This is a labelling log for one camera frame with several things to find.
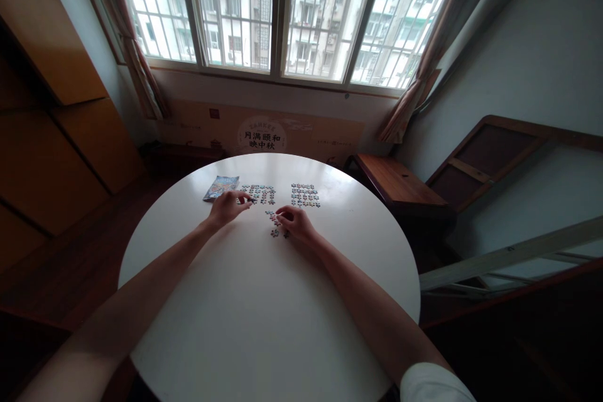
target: finger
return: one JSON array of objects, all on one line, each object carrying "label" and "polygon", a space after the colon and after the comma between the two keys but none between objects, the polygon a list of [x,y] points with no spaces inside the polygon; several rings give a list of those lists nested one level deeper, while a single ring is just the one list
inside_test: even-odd
[{"label": "finger", "polygon": [[232,193],[231,196],[235,196],[239,200],[242,200],[242,198],[250,198],[247,192],[242,192],[241,190],[229,190],[227,193]]},{"label": "finger", "polygon": [[289,227],[291,226],[291,224],[293,223],[290,219],[288,219],[287,217],[285,217],[283,214],[278,215],[278,220],[287,228],[289,229]]},{"label": "finger", "polygon": [[290,205],[285,205],[282,206],[280,209],[276,209],[276,215],[281,214],[283,212],[289,212],[290,214],[295,214],[298,211],[298,209],[296,207],[290,206]]},{"label": "finger", "polygon": [[253,203],[243,203],[243,204],[239,204],[237,206],[237,215],[239,215],[243,210],[247,210],[249,209],[251,206],[253,205]]}]

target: forearm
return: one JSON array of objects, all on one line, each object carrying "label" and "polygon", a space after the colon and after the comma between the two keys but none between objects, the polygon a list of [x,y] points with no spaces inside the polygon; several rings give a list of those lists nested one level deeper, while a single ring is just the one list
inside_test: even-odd
[{"label": "forearm", "polygon": [[61,346],[19,401],[100,400],[119,363],[217,229],[206,220],[129,280]]},{"label": "forearm", "polygon": [[417,362],[433,362],[451,370],[415,321],[367,274],[320,235],[312,238],[310,246],[369,347],[396,384]]},{"label": "forearm", "polygon": [[158,256],[108,299],[65,344],[117,366],[134,349],[218,227],[205,221]]}]

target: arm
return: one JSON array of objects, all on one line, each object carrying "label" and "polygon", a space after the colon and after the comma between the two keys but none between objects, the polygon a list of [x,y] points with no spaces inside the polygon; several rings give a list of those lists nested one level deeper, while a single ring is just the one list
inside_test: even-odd
[{"label": "arm", "polygon": [[[252,205],[226,192],[191,233],[113,294],[76,331],[23,391],[19,402],[99,401],[113,372],[134,349],[205,243]],[[235,203],[239,197],[240,205]]]},{"label": "arm", "polygon": [[302,209],[285,206],[276,213],[291,234],[322,262],[362,336],[397,385],[406,370],[418,362],[435,363],[452,371],[415,321],[367,274],[317,233]]}]

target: window sill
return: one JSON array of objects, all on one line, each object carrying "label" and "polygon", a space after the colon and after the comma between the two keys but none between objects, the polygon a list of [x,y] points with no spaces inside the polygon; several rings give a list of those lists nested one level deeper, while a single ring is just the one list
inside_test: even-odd
[{"label": "window sill", "polygon": [[147,58],[149,66],[157,70],[169,70],[172,72],[184,72],[208,77],[220,77],[234,80],[247,80],[250,82],[260,82],[272,85],[283,85],[289,87],[298,87],[306,89],[318,89],[331,92],[363,94],[373,97],[385,97],[390,99],[398,99],[403,89],[387,88],[372,85],[363,85],[358,83],[350,83],[348,86],[341,84],[337,80],[310,80],[305,77],[295,76],[274,76],[271,73],[258,70],[256,68],[247,67],[199,67],[196,63],[181,62],[173,60],[164,60],[161,58]]}]

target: brown curtain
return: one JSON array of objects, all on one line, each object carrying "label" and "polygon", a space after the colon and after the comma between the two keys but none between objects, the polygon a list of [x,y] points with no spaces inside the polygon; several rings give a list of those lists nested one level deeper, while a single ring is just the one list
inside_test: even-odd
[{"label": "brown curtain", "polygon": [[134,82],[134,88],[144,115],[148,119],[168,118],[170,109],[163,100],[157,82],[151,73],[151,68],[136,39],[128,2],[126,0],[102,0],[102,2],[119,32],[126,65]]},{"label": "brown curtain", "polygon": [[415,80],[386,118],[379,133],[380,141],[402,143],[410,117],[415,109],[425,101],[436,81],[440,72],[436,67],[441,57],[452,44],[478,2],[479,0],[445,0],[419,62]]}]

